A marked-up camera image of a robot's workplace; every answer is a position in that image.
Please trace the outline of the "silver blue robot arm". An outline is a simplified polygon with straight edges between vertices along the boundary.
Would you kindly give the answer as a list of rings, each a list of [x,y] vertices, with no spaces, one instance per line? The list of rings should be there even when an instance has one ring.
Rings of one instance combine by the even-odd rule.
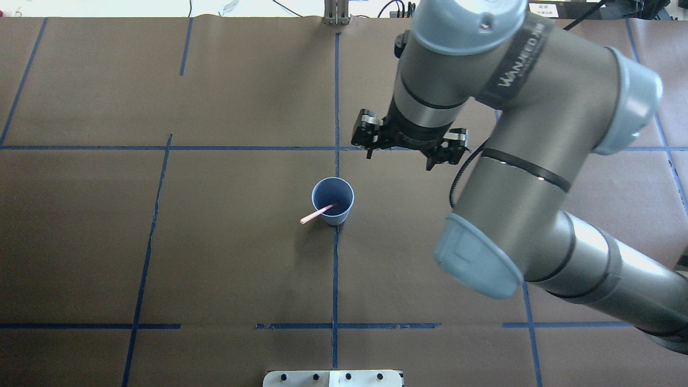
[[[533,283],[686,354],[686,271],[561,210],[590,154],[626,149],[652,120],[658,74],[558,28],[526,1],[422,1],[395,44],[389,112],[361,110],[352,145],[418,150],[427,169],[457,164],[465,146],[450,126],[464,104],[501,111],[452,201],[439,267],[495,299]]]

